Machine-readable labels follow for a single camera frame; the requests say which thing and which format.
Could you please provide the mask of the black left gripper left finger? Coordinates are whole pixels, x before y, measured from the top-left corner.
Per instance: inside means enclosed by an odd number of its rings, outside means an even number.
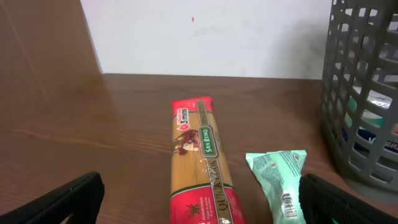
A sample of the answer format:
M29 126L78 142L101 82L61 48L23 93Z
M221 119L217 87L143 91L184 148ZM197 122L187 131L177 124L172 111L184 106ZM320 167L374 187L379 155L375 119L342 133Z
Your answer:
M99 172L88 172L1 215L1 223L96 223L104 197Z

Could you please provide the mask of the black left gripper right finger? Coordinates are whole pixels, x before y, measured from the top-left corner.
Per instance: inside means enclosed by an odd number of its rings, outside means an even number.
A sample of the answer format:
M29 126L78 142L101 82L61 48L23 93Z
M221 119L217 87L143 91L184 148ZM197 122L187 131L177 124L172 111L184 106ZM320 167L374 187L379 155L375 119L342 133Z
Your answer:
M302 176L298 190L307 224L397 224L397 218L314 174Z

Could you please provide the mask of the mint green pouch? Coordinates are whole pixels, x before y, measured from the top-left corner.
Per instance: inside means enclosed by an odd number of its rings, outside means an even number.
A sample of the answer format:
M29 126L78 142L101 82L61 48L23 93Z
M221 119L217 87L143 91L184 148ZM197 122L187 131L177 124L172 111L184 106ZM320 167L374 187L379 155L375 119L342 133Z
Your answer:
M247 153L246 161L269 202L273 223L305 224L299 185L307 152L304 150Z

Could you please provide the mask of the tissue pack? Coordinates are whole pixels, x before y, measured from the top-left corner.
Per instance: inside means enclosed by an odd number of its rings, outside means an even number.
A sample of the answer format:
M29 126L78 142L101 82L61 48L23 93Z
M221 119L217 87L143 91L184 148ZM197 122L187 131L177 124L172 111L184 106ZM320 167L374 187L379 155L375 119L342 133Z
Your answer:
M392 102L391 97L382 95L373 90L371 90L369 92L367 100L370 103L372 103L373 105L376 105L383 109L389 109L390 104ZM354 98L352 96L349 97L348 107L352 112L355 112L356 107L357 107L357 102L354 100ZM381 117L373 112L370 112L367 109L364 109L361 118L366 123L371 124L377 128L379 128L383 124L383 121L384 121L383 117ZM348 125L349 128L352 125L352 119L348 113L345 114L345 123ZM362 126L359 127L357 134L360 137L362 137L363 139L367 140L369 143L373 143L376 140L376 135L374 133L368 131L367 129L365 129ZM387 149L388 151L397 153L397 143L394 141L388 140L388 142L386 143L384 148ZM354 150L359 151L359 152L366 152L366 153L369 152L365 147L359 145L358 143L354 144Z

